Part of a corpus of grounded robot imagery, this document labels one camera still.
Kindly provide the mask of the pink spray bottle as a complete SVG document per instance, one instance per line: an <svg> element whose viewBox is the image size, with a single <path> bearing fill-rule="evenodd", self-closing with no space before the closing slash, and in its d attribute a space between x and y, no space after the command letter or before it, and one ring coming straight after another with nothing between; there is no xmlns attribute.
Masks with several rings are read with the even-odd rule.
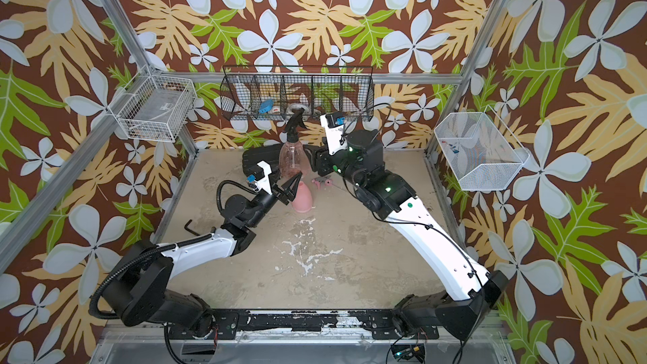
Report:
<svg viewBox="0 0 647 364"><path fill-rule="evenodd" d="M291 202L292 208L297 213L307 213L313 208L313 195L308 186L300 181L294 200Z"/></svg>

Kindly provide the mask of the black spray nozzle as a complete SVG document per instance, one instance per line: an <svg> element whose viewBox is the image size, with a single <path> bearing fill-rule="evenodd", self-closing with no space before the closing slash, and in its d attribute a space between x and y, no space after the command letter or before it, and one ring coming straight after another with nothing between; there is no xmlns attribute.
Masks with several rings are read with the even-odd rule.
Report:
<svg viewBox="0 0 647 364"><path fill-rule="evenodd" d="M303 120L304 109L298 109L288 120L284 128L284 133L286 133L286 142L287 143L298 143L299 134L298 129L306 129L306 125Z"/></svg>

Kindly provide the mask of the orange translucent spray bottle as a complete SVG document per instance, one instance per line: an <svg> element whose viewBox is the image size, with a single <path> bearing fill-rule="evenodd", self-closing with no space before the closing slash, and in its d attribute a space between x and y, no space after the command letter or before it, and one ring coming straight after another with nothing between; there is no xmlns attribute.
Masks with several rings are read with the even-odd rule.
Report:
<svg viewBox="0 0 647 364"><path fill-rule="evenodd" d="M300 141L283 144L279 155L279 170L283 179L290 179L298 173L308 175L311 172L308 155Z"/></svg>

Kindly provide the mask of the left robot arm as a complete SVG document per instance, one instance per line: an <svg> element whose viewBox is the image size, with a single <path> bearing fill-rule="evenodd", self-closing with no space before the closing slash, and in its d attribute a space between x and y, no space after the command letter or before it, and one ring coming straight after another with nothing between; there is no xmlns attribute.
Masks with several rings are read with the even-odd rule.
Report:
<svg viewBox="0 0 647 364"><path fill-rule="evenodd" d="M208 335L214 324L213 308L195 294L168 289L170 280L245 251L255 238L254 228L274 205L295 201L302 176L302 172L296 172L280 185L271 165L261 161L246 184L222 181L216 191L222 225L176 243L137 242L91 296L90 315L120 320L129 327L142 323L176 325L194 337Z"/></svg>

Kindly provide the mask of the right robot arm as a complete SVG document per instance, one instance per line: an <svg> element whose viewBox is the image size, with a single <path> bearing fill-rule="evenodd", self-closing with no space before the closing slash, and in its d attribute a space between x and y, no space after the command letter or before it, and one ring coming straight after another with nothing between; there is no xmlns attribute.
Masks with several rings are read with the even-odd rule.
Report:
<svg viewBox="0 0 647 364"><path fill-rule="evenodd" d="M350 194L379 222L397 230L444 286L440 293L409 295L393 309L394 328L409 336L431 327L467 341L495 307L508 285L501 271L490 272L467 254L428 212L414 188L387 169L373 131L327 134L323 146L306 154L320 176L339 175Z"/></svg>

